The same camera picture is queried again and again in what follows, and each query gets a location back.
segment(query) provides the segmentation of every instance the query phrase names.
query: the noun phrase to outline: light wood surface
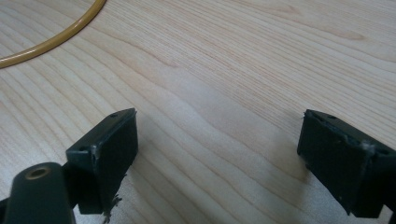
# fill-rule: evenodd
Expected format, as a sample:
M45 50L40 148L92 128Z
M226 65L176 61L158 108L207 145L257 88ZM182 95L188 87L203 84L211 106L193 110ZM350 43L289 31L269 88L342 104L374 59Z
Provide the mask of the light wood surface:
M0 0L0 57L91 3ZM0 70L0 197L135 107L140 151L112 223L387 223L387 208L347 216L296 148L307 108L396 148L395 95L394 1L109 0L59 48Z

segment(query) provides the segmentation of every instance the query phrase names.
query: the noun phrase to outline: cord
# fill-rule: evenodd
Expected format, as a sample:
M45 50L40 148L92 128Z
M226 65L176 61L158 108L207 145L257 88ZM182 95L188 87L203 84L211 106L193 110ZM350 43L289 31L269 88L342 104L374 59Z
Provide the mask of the cord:
M51 39L44 41L43 43L36 45L32 48L26 49L16 54L9 55L5 58L0 59L0 69L5 68L17 63L22 63L30 60L38 55L41 55L51 49L60 46L63 42L71 38L73 35L78 33L84 28L90 21L98 14L100 9L105 4L106 0L95 0L92 6L73 24L67 27L65 30L57 34Z

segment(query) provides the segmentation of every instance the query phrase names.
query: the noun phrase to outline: wooden table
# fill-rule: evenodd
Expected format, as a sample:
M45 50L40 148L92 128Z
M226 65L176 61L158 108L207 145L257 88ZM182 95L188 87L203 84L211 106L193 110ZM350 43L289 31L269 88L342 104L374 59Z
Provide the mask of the wooden table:
M0 56L92 2L0 1ZM396 148L395 94L394 1L109 0L59 48L0 70L0 196L135 107L140 151L112 223L387 223L387 208L347 216L296 148L307 108Z

